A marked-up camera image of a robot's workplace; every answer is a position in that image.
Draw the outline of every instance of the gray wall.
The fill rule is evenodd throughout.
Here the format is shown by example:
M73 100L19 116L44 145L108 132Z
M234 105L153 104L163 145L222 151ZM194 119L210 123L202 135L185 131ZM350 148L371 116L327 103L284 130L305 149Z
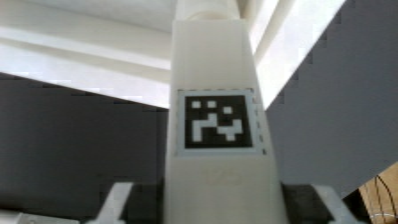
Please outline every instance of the gray wall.
M266 111L282 180L341 196L398 160L398 1L346 1Z
M0 208L87 219L112 183L133 181L126 216L154 221L165 115L0 75Z

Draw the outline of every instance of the white ceiling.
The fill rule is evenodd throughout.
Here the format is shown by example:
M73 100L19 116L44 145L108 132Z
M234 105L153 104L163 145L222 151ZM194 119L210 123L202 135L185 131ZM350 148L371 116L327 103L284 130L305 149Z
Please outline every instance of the white ceiling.
M0 72L167 108L176 1L0 0ZM343 2L238 0L265 108Z
M178 0L25 0L59 9L170 32ZM240 11L247 0L238 0Z

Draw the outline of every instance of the white bracket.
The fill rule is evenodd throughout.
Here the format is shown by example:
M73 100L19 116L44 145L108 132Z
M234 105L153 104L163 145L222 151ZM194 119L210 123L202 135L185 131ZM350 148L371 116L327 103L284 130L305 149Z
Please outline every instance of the white bracket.
M115 183L103 203L98 217L87 224L124 224L119 220L133 183Z

